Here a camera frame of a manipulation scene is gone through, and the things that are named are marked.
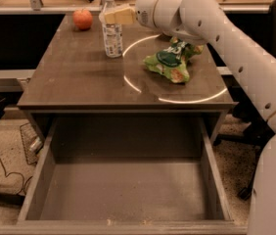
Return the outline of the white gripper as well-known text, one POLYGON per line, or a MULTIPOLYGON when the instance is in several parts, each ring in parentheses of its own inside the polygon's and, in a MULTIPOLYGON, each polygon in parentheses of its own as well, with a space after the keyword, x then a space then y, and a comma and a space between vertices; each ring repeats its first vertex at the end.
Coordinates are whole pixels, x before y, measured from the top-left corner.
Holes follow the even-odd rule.
POLYGON ((134 24, 135 20, 141 26, 158 29, 155 10, 160 0, 136 0, 134 6, 128 3, 116 5, 104 13, 106 24, 134 24))

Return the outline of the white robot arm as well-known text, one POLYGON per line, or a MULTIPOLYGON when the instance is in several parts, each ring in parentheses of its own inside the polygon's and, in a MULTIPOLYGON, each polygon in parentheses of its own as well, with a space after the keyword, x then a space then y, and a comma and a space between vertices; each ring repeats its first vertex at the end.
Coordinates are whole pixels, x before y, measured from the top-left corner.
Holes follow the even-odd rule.
POLYGON ((105 9, 105 24, 157 29, 192 44, 210 44, 274 135, 255 171, 247 235, 276 235, 276 58, 232 24, 216 0, 136 0, 105 9))

